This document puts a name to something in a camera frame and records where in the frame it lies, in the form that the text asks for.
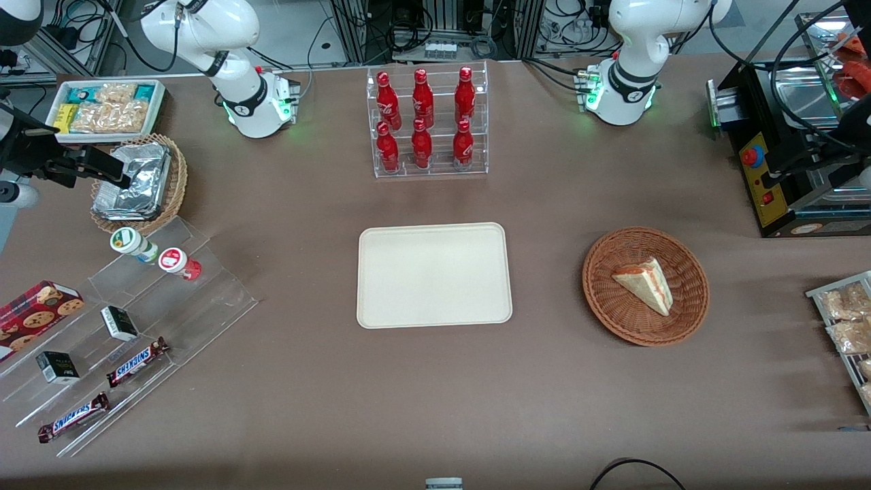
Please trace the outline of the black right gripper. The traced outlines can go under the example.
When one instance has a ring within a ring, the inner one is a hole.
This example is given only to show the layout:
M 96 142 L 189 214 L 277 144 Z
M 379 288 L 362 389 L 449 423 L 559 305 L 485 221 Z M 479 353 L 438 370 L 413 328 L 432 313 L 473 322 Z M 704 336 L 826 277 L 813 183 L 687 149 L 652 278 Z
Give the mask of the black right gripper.
M 105 181 L 127 189 L 124 163 L 95 146 L 82 146 L 82 163 L 76 165 L 60 145 L 55 131 L 21 112 L 2 113 L 1 167 L 28 179 L 53 181 L 64 187 L 77 179 Z

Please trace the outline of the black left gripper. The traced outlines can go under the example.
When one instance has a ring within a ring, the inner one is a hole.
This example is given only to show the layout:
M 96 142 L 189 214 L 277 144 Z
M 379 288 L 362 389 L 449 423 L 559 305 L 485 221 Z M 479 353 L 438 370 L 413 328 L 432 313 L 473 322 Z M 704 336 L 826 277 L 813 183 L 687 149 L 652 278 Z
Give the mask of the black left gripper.
M 843 165 L 863 165 L 870 149 L 870 96 L 850 105 L 833 128 L 813 126 L 816 145 L 780 144 L 766 153 L 760 167 L 760 186 L 771 190 L 786 187 L 790 193 L 815 189 L 810 170 Z

